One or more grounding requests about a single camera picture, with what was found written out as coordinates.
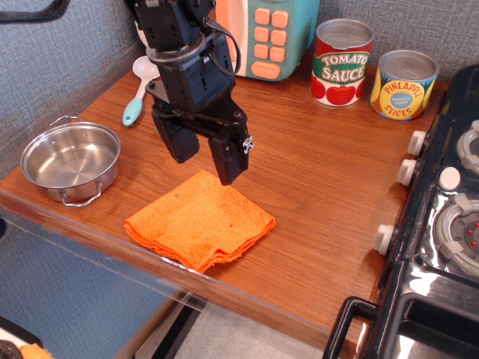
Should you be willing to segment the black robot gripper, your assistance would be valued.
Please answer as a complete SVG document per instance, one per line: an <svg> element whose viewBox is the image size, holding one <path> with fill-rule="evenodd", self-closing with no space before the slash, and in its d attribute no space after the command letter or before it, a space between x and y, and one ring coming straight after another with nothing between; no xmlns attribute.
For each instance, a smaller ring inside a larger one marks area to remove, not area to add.
<svg viewBox="0 0 479 359"><path fill-rule="evenodd" d="M226 36L201 31L179 49L147 48L158 67L162 89L151 88L153 122L171 157L183 164L199 151L199 136L208 139L222 185L248 169L253 139L247 116L233 101L236 84Z"/></svg>

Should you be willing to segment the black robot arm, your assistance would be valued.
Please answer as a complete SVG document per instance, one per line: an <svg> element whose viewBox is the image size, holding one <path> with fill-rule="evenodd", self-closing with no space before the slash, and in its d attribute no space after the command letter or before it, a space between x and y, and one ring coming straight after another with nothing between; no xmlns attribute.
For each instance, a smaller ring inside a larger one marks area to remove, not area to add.
<svg viewBox="0 0 479 359"><path fill-rule="evenodd" d="M233 101L238 67L231 34L209 18L214 1L127 1L147 41L148 59L160 80L147 85L152 117L173 159L181 164L207 138L222 185L248 169L253 148L246 113Z"/></svg>

